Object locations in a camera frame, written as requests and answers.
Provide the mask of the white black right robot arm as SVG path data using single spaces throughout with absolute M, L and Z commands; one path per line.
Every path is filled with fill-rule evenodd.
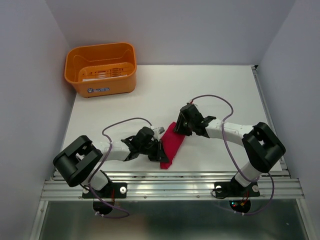
M 214 116 L 203 117 L 193 103 L 183 106 L 174 132 L 190 136 L 196 134 L 209 139 L 221 139 L 244 147 L 248 162 L 237 169 L 230 181 L 217 182 L 217 198 L 240 197 L 256 186 L 261 174 L 267 174 L 286 153 L 286 148 L 264 122 L 241 125 L 220 120 Z

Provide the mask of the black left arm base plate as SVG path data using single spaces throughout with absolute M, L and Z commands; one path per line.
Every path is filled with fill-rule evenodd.
M 82 187 L 83 199 L 96 199 L 97 197 L 90 191 L 89 186 Z M 125 199 L 127 197 L 128 184 L 126 182 L 109 182 L 101 190 L 94 189 L 97 196 L 102 199 Z

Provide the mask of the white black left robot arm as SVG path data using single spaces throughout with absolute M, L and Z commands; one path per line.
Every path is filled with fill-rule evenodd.
M 135 135 L 98 146 L 81 135 L 53 159 L 53 165 L 69 187 L 91 185 L 95 193 L 106 197 L 111 193 L 111 184 L 103 173 L 98 173 L 99 162 L 128 162 L 143 155 L 163 167 L 170 166 L 173 155 L 165 149 L 164 133 L 163 127 L 145 126 Z

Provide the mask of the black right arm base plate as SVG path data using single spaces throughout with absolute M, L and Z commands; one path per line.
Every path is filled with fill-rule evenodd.
M 236 181 L 218 181 L 214 183 L 211 195 L 217 199 L 259 197 L 260 189 L 256 182 L 243 187 Z

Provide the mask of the orange plastic basket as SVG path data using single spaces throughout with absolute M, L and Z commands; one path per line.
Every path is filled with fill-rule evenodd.
M 131 93 L 137 61 L 130 43 L 80 46 L 66 56 L 64 78 L 84 98 Z

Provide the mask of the red t-shirt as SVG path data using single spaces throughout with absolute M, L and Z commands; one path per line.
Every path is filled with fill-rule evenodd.
M 172 164 L 177 155 L 184 139 L 185 135 L 176 133 L 174 128 L 176 127 L 177 123 L 173 121 L 165 131 L 164 135 L 162 136 L 161 140 L 163 143 L 163 150 L 168 158 L 168 162 L 161 162 L 160 168 L 162 170 L 167 170 Z

